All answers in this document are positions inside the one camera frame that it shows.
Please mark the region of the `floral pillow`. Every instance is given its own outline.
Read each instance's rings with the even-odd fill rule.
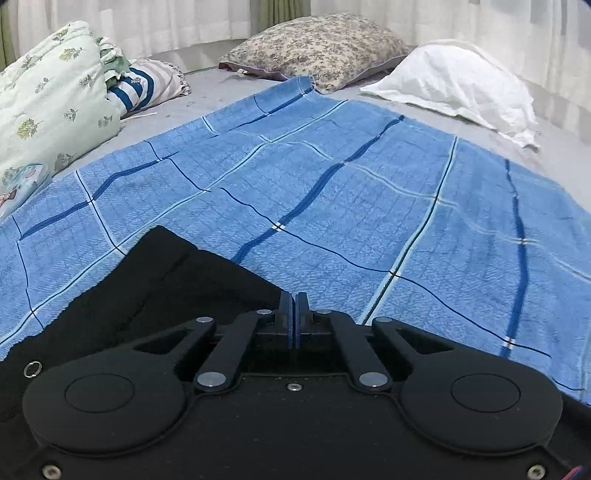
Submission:
[[[328,93],[393,69],[407,54],[391,30],[344,13],[268,28],[224,55],[219,67],[270,80],[309,75],[318,91]]]

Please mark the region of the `green curtain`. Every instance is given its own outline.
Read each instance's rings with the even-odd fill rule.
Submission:
[[[261,0],[259,30],[304,15],[304,0]]]
[[[0,70],[4,70],[15,60],[8,23],[8,4],[5,4],[0,7]]]

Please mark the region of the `white curtain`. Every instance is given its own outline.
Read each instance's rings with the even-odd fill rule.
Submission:
[[[591,8],[583,0],[311,0],[352,11],[408,44],[467,40],[528,82],[537,115],[591,142]]]
[[[251,35],[250,0],[11,0],[20,54],[73,20],[129,58]]]

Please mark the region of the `blue checkered blanket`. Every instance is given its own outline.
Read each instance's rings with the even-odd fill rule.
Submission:
[[[395,317],[591,403],[591,216],[548,179],[304,77],[109,154],[0,224],[0,359],[155,225],[313,307]]]

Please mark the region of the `striped pillow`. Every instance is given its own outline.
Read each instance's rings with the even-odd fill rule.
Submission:
[[[165,61],[138,59],[129,70],[107,94],[121,118],[191,93],[178,67]]]

